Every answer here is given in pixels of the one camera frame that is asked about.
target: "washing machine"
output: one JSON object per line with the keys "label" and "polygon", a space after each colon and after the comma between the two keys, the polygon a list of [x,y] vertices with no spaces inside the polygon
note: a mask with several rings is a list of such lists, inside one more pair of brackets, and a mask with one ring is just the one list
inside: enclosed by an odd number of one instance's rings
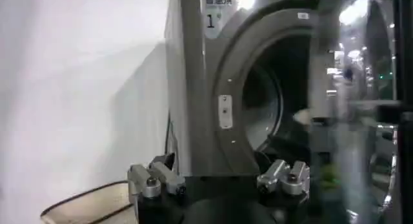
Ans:
{"label": "washing machine", "polygon": [[[308,106],[318,3],[170,0],[166,146],[176,153],[180,174],[258,174],[256,155],[262,151],[309,159],[307,128],[294,114]],[[391,53],[383,50],[381,73],[389,75]],[[393,86],[388,87],[391,97]]]}

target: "screw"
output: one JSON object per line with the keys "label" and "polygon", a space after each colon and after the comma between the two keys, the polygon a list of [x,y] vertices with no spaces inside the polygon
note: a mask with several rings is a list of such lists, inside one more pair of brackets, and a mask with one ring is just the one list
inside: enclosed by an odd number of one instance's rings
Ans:
{"label": "screw", "polygon": [[157,181],[156,178],[149,177],[149,178],[146,180],[146,185],[147,185],[148,187],[153,187],[153,186],[156,185],[156,181]]}
{"label": "screw", "polygon": [[269,190],[266,188],[265,185],[258,186],[258,191],[262,194],[268,194],[269,193]]}
{"label": "screw", "polygon": [[288,174],[288,181],[289,182],[297,183],[297,180],[298,180],[298,178],[295,174]]}
{"label": "screw", "polygon": [[184,186],[181,186],[176,189],[176,195],[179,197],[184,196],[185,193],[186,193],[186,188]]}

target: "number 1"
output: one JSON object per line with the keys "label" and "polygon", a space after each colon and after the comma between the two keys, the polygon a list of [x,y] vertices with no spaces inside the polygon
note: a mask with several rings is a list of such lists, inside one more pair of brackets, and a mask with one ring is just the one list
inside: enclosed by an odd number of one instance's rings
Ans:
{"label": "number 1", "polygon": [[215,28],[215,26],[212,24],[212,15],[208,14],[207,17],[209,17],[209,25],[208,28]]}

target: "stainless steel washing machine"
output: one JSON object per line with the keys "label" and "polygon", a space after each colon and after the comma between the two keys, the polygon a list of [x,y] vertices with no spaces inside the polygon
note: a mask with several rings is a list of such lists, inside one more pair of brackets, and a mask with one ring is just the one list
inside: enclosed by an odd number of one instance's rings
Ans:
{"label": "stainless steel washing machine", "polygon": [[306,149],[293,115],[307,108],[318,2],[170,0],[167,147],[179,173],[257,174],[254,151],[276,149],[274,140],[294,156]]}

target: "white wall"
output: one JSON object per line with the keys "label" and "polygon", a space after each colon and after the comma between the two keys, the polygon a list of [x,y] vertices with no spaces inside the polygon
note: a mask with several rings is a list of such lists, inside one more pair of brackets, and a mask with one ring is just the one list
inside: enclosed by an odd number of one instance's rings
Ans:
{"label": "white wall", "polygon": [[0,0],[0,223],[163,151],[168,0]]}

